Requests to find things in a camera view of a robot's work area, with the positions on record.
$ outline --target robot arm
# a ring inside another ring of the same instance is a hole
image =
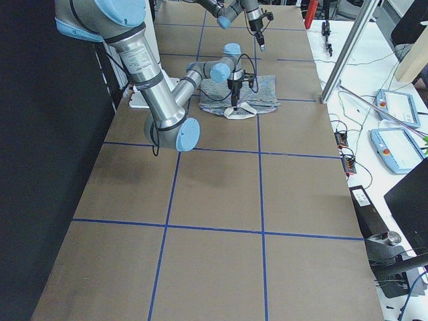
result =
[[[224,8],[222,3],[217,0],[196,0],[210,14],[217,18],[217,23],[223,29],[227,29],[233,20],[245,11],[249,27],[254,32],[254,37],[260,46],[261,51],[265,51],[265,39],[263,36],[263,18],[267,17],[269,21],[274,19],[272,12],[263,12],[259,8],[258,0],[234,0],[228,8]]]
[[[235,79],[241,71],[239,45],[226,46],[225,56],[216,62],[188,66],[186,76],[171,92],[144,36],[144,18],[144,0],[56,0],[56,23],[62,34],[105,41],[116,48],[150,107],[151,116],[144,126],[149,141],[178,151],[191,150],[200,128],[194,118],[187,117],[183,104],[204,78]]]

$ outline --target metal pole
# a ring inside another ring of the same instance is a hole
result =
[[[373,273],[378,280],[386,280],[388,277],[395,274],[403,273],[411,269],[416,269],[427,264],[428,253],[425,253],[410,259],[406,259],[405,261],[387,265],[385,267],[378,267],[377,269],[373,269]]]
[[[340,77],[348,63],[349,58],[351,57],[355,46],[358,43],[359,38],[361,37],[367,23],[370,21],[373,12],[377,6],[379,0],[366,0],[364,1],[360,13],[356,18],[352,29],[350,30],[348,39],[346,39],[342,51],[340,52],[337,62],[334,65],[333,71],[327,81],[326,87],[321,95],[321,102],[323,104],[327,103],[330,99],[334,89],[339,83]]]
[[[345,92],[347,92],[348,94],[350,94],[351,96],[357,98],[358,100],[360,100],[361,102],[364,102],[366,105],[370,106],[371,108],[373,108],[374,110],[376,110],[377,112],[381,113],[383,116],[387,117],[389,120],[392,120],[393,122],[395,122],[398,125],[403,126],[404,128],[406,128],[407,130],[410,130],[413,134],[416,134],[417,136],[421,137],[422,139],[425,138],[425,135],[413,128],[411,128],[408,124],[406,124],[405,122],[402,122],[401,120],[399,120],[398,118],[395,118],[394,116],[388,114],[387,112],[385,112],[382,108],[379,108],[378,106],[368,102],[367,100],[362,99],[359,95],[351,92],[349,89],[346,89],[344,86],[339,85],[338,86],[339,89],[344,90]]]

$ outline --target light blue joint cap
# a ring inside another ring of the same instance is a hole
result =
[[[200,133],[201,127],[198,121],[194,118],[186,119],[177,134],[175,148],[179,152],[188,152],[194,149],[198,143]]]
[[[240,55],[241,54],[241,46],[238,43],[228,43],[223,48],[223,53],[225,55]]]
[[[63,22],[58,18],[55,18],[55,21],[56,29],[58,29],[58,31],[63,35],[85,41],[103,42],[103,39],[100,35],[96,35],[95,33],[90,33],[89,31],[69,25],[68,23]]]
[[[186,72],[189,72],[189,70],[192,69],[194,64],[196,64],[196,62],[191,62],[190,64],[188,64],[186,67]]]
[[[146,17],[144,0],[94,0],[110,20],[123,27],[136,27]]]
[[[209,75],[215,82],[224,82],[230,76],[230,68],[227,64],[219,62],[211,68]]]
[[[220,16],[217,18],[217,23],[219,24],[220,27],[222,27],[223,29],[227,29],[228,27],[230,27],[230,25],[232,24],[232,22],[230,20],[228,20],[228,18],[224,17],[224,16]]]

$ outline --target table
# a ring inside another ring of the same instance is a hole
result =
[[[340,50],[342,49],[347,35],[349,34],[352,22],[348,21],[331,21],[330,28],[332,30],[330,36],[330,43],[333,45],[334,55],[330,57],[324,50],[324,38],[321,35],[321,24],[322,21],[313,21],[310,30],[308,30],[308,39],[314,60],[316,62],[317,72],[321,81],[324,84],[334,64],[330,62],[336,61]],[[361,64],[371,62],[377,59],[381,59],[372,64]],[[402,84],[397,82],[393,78],[394,70],[397,66],[397,58],[393,51],[389,47],[387,41],[384,39],[381,31],[377,27],[376,23],[369,23],[361,40],[359,41],[352,58],[349,61],[350,64],[361,64],[359,66],[348,66],[342,75],[342,85],[345,88],[357,93],[360,96],[365,96],[364,99],[372,102],[373,97],[377,91],[382,88],[391,90],[399,89],[400,92],[412,94],[416,103],[417,110],[420,112],[426,112],[427,108],[419,97],[416,89],[412,84]],[[401,233],[397,223],[393,219],[387,204],[383,196],[400,180],[404,175],[392,175],[391,172],[382,163],[379,156],[376,154],[372,144],[370,143],[370,137],[368,131],[373,128],[388,128],[397,127],[390,122],[381,121],[380,117],[373,110],[369,110],[367,105],[359,102],[355,98],[341,94],[342,104],[340,104],[338,90],[335,91],[334,95],[328,102],[328,111],[330,113],[331,120],[340,119],[345,122],[348,129],[360,129],[360,126],[355,122],[349,120],[344,116],[362,123],[368,113],[368,117],[362,128],[361,136],[358,141],[358,133],[350,132],[348,135],[348,143],[353,151],[357,150],[357,160],[362,163],[371,172],[373,176],[371,186],[366,190],[373,204],[381,214],[385,224],[391,231],[398,231]],[[421,120],[422,131],[428,131],[428,118],[424,116],[419,117]],[[333,129],[338,126],[337,122],[332,123]],[[339,130],[343,129],[342,125],[338,126]],[[419,138],[415,137],[419,146],[423,146],[425,143]],[[348,186],[362,185],[363,187],[368,186],[370,177],[368,173],[360,166],[356,166],[358,171],[357,175],[353,175],[348,180]],[[407,240],[403,238],[401,244],[405,249],[411,249]],[[399,309],[403,306],[405,297],[387,299],[381,290],[378,290],[379,299],[381,301],[383,313],[385,319],[396,320],[399,315]],[[386,306],[392,306],[395,309],[386,309]],[[404,320],[412,320],[420,318],[426,319],[428,316],[428,295],[418,298],[411,298],[410,304],[407,307]]]
[[[300,9],[269,9],[260,53],[243,15],[224,31],[196,4],[165,3],[169,76],[238,41],[282,105],[232,121],[196,93],[196,149],[155,158],[148,111],[123,101],[33,321],[383,320]]]

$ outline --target computer monitor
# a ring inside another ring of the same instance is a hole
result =
[[[428,159],[399,181],[385,201],[415,253],[428,252]]]
[[[424,158],[386,195],[385,201],[416,257],[402,246],[366,239],[367,255],[376,280],[388,298],[406,295],[418,278],[420,267],[428,268],[428,159]],[[413,295],[423,295],[427,286],[417,282]]]

